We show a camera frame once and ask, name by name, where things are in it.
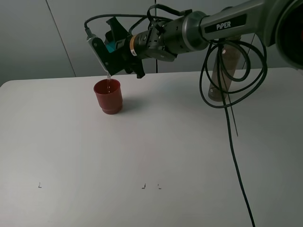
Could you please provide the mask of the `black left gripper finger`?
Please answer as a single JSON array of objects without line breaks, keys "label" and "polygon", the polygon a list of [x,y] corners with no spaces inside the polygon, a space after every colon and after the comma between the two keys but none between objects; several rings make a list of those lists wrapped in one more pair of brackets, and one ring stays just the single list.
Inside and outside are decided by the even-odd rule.
[{"label": "black left gripper finger", "polygon": [[129,68],[136,74],[138,79],[145,76],[142,60],[135,60],[129,64]]}]

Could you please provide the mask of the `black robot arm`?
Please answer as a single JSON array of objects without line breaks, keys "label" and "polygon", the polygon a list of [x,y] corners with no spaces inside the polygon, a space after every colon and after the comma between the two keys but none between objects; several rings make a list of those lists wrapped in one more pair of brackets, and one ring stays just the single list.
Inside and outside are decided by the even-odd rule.
[{"label": "black robot arm", "polygon": [[178,18],[160,22],[148,15],[146,32],[115,37],[113,52],[101,54],[105,69],[144,76],[142,60],[174,61],[179,54],[205,49],[212,40],[257,34],[265,46],[276,45],[292,66],[303,67],[303,3],[300,0],[250,0],[208,16],[200,11],[168,9]]}]

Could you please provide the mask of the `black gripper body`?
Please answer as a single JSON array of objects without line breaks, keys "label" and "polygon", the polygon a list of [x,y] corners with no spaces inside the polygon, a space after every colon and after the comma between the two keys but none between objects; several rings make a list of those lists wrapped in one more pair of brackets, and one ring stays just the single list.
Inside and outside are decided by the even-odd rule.
[{"label": "black gripper body", "polygon": [[116,73],[125,71],[126,73],[132,73],[133,71],[129,68],[129,64],[132,61],[139,60],[137,56],[133,56],[130,51],[130,39],[127,39],[127,44],[122,49],[116,50],[110,53],[113,58],[114,69]]}]

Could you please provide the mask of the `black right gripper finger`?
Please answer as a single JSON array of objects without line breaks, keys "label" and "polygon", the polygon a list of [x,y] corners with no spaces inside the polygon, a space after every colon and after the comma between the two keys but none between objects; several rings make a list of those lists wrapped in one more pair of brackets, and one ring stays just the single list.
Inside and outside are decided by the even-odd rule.
[{"label": "black right gripper finger", "polygon": [[120,24],[116,17],[112,17],[106,21],[106,23],[110,26],[110,30],[113,32],[123,32],[124,33],[124,46],[127,44],[127,35],[128,31]]}]

